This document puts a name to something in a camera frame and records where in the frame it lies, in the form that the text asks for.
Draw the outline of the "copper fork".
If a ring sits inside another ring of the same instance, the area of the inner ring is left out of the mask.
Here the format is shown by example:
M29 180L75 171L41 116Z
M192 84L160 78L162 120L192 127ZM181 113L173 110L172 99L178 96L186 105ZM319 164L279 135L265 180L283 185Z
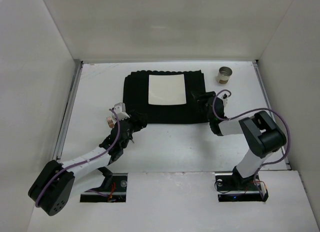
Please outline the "copper fork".
M109 128L114 128L115 127L115 121L113 120L113 118L111 116L107 117L106 119L108 127Z

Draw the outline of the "metal cup with cork band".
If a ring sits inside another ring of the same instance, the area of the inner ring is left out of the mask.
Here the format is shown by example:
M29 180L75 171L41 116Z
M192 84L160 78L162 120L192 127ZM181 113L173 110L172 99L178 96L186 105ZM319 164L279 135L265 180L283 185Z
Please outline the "metal cup with cork band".
M231 75L233 74L233 71L229 67L220 67L218 70L218 74L216 77L216 81L219 84L227 84Z

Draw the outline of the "black cloth placemat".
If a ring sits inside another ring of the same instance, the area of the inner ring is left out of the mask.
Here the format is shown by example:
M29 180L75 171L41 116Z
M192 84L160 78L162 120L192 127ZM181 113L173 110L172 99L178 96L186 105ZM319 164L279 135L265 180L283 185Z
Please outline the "black cloth placemat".
M186 103L183 105L151 105L148 102L149 76L172 77L184 75ZM198 71L151 71L131 72L123 86L123 102L128 111L147 114L149 124L199 124L207 123L205 112L200 112L192 92L205 92L204 74Z

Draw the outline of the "white square plate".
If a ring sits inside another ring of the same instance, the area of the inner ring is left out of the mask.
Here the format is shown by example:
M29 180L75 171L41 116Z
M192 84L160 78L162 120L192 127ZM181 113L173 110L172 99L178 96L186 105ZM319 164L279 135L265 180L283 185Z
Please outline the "white square plate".
M184 105L187 103L184 74L149 75L148 103L150 105Z

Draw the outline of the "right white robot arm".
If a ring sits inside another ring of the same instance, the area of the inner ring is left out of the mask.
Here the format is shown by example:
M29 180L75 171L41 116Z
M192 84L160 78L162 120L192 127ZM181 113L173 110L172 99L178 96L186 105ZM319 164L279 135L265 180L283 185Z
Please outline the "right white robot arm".
M248 152L233 168L232 179L236 188L249 182L257 184L257 173L266 165L272 153L289 144L285 134L267 113L269 109L258 108L235 117L225 116L225 106L232 95L230 90L220 92L192 92L199 110L206 113L209 127L217 136L242 134L248 145Z

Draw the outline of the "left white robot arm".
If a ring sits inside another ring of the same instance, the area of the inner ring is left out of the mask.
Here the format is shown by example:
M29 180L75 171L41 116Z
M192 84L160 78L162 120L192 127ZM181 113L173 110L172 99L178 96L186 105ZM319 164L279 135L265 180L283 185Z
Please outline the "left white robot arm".
M133 133L146 128L147 114L135 110L121 120L121 113L112 109L116 118L109 136L94 150L66 162L49 161L28 191L28 196L47 215L60 212L69 198L88 190L107 189L112 184L113 173L107 166L124 153Z

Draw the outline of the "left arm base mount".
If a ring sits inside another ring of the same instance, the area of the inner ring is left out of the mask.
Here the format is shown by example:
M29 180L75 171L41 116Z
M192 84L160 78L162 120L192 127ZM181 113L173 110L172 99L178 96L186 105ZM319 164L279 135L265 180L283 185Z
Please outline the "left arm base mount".
M126 202L128 174L112 173L108 168L96 169L103 176L99 186L91 188L80 195L82 203L119 203Z

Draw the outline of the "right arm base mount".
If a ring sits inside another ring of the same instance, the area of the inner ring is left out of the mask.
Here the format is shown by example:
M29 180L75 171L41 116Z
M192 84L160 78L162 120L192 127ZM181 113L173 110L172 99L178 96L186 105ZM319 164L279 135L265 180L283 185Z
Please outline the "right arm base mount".
M269 192L257 175L242 180L232 172L215 173L214 187L219 202L266 202Z

